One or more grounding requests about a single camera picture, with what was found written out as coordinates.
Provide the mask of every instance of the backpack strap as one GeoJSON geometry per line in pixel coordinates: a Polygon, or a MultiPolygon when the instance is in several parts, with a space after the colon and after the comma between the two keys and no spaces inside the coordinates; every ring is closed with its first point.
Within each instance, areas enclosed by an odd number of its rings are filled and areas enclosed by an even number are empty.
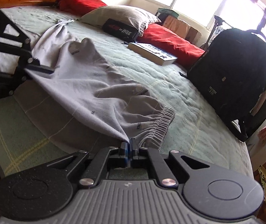
{"type": "Polygon", "coordinates": [[[241,132],[234,126],[235,123],[231,121],[222,120],[224,124],[228,127],[228,129],[231,131],[231,133],[234,134],[236,138],[238,138],[240,141],[245,142],[248,139],[248,136],[245,131],[245,125],[243,121],[239,121],[239,126],[241,132]]]}
{"type": "Polygon", "coordinates": [[[249,33],[256,34],[256,35],[261,35],[265,39],[265,42],[266,42],[266,37],[261,31],[258,31],[256,29],[250,29],[250,30],[246,30],[246,31],[249,33]]]}

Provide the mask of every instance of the circular pad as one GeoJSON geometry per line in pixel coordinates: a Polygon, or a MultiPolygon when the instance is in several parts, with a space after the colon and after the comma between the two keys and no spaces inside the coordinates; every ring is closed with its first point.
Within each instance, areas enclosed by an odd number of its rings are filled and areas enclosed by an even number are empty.
{"type": "Polygon", "coordinates": [[[220,200],[234,200],[243,193],[243,188],[231,180],[216,180],[208,186],[209,193],[220,200]]]}
{"type": "Polygon", "coordinates": [[[43,196],[47,192],[47,185],[37,179],[20,181],[13,187],[13,193],[21,199],[32,200],[43,196]]]}
{"type": "Polygon", "coordinates": [[[36,167],[0,181],[0,215],[33,221],[58,213],[73,196],[64,169],[36,167]]]}

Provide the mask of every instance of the black clip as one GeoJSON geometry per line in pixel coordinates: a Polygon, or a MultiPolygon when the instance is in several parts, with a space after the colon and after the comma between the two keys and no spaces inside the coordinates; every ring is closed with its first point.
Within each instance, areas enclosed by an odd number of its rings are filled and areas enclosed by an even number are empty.
{"type": "Polygon", "coordinates": [[[24,34],[16,24],[14,24],[1,10],[0,10],[0,38],[18,42],[20,47],[0,42],[0,52],[19,56],[18,65],[13,75],[0,72],[0,99],[13,95],[15,89],[26,79],[30,79],[24,68],[34,71],[40,71],[47,74],[54,72],[54,69],[40,65],[37,58],[33,58],[30,48],[30,38],[24,34]],[[6,34],[4,31],[10,25],[18,32],[17,36],[6,34]]]}

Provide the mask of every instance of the pillow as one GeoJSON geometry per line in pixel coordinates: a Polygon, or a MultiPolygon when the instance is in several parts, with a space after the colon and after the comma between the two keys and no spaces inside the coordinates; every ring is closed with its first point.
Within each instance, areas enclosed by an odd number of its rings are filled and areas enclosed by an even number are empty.
{"type": "Polygon", "coordinates": [[[186,69],[189,69],[204,53],[204,50],[190,44],[171,30],[158,24],[149,25],[143,36],[138,37],[137,41],[152,44],[173,54],[177,57],[176,63],[186,69]]]}
{"type": "Polygon", "coordinates": [[[101,6],[107,6],[101,0],[56,0],[59,9],[64,12],[72,13],[77,16],[83,16],[92,10],[101,6]]]}
{"type": "Polygon", "coordinates": [[[143,35],[149,24],[160,22],[160,19],[146,10],[125,5],[97,8],[82,16],[79,21],[102,28],[110,18],[136,28],[139,36],[143,35]]]}

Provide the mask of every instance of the black backpack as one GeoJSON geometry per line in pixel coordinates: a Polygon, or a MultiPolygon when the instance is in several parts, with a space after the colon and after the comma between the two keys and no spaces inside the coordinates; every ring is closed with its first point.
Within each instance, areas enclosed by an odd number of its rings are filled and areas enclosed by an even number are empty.
{"type": "Polygon", "coordinates": [[[244,119],[266,89],[266,42],[257,30],[222,31],[187,73],[230,131],[247,140],[244,119]],[[238,120],[241,132],[232,121],[238,120]]]}

